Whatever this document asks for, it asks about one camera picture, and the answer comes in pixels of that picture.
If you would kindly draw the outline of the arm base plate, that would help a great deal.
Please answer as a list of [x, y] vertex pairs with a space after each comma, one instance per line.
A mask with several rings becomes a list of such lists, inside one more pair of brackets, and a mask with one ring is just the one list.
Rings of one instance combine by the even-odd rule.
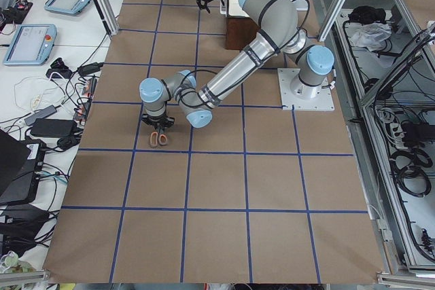
[[320, 86], [306, 86], [299, 79], [300, 69], [277, 69], [283, 110], [334, 111], [328, 78]]

